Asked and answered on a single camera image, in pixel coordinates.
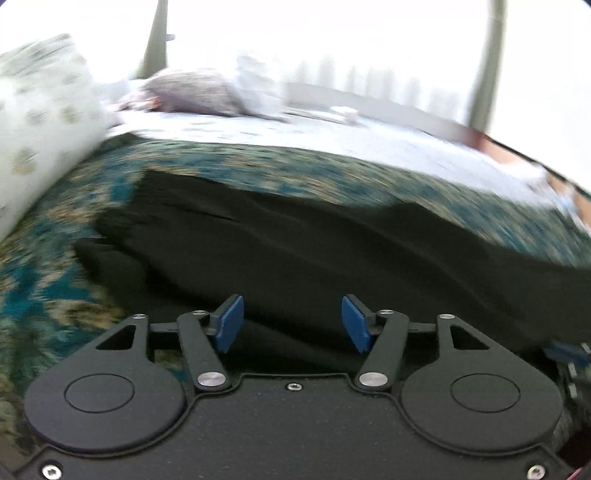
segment patterned bedspread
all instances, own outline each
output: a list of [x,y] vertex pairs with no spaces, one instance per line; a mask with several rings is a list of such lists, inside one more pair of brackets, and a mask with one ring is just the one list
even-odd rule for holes
[[96,235],[97,212],[125,202],[147,168],[335,203],[417,202],[524,254],[591,265],[591,238],[560,212],[434,177],[295,148],[115,138],[55,185],[0,245],[0,436],[23,452],[34,448],[22,412],[27,385],[122,315],[87,281],[72,244]]

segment blue gripper pad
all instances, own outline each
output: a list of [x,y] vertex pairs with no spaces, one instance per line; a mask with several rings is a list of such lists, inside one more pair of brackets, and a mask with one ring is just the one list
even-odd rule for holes
[[367,327],[367,322],[361,311],[347,297],[343,297],[341,302],[341,321],[347,329],[347,333],[357,351],[364,353],[371,347],[371,335]]
[[234,303],[224,312],[219,320],[219,329],[216,335],[216,350],[227,353],[236,340],[236,336],[244,321],[244,299],[239,296]]
[[562,364],[573,363],[579,368],[587,368],[591,365],[591,355],[579,345],[552,342],[548,347],[544,348],[544,353],[551,360]]

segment circular plate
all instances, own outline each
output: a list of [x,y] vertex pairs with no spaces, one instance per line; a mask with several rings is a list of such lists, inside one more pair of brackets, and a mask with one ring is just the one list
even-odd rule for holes
[[464,451],[509,452],[551,434],[562,411],[556,386],[509,352],[456,351],[412,374],[401,401],[428,435]]
[[25,396],[31,426],[52,444],[84,453],[128,449],[166,431],[184,410],[183,388],[148,359],[125,360],[39,377]]

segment pillow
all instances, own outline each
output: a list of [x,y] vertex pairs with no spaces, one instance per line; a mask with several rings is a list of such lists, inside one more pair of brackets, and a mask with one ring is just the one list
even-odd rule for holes
[[285,121],[284,85],[277,63],[242,53],[236,58],[236,71],[228,83],[248,115]]
[[144,89],[158,96],[166,110],[203,115],[239,116],[225,78],[214,69],[170,70],[156,73]]
[[0,241],[103,140],[94,87],[67,34],[0,55]]

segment white pillow with polka dots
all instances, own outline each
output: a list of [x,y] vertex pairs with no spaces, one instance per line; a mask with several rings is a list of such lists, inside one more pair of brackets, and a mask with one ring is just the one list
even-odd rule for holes
[[68,34],[0,54],[0,242],[108,128]]

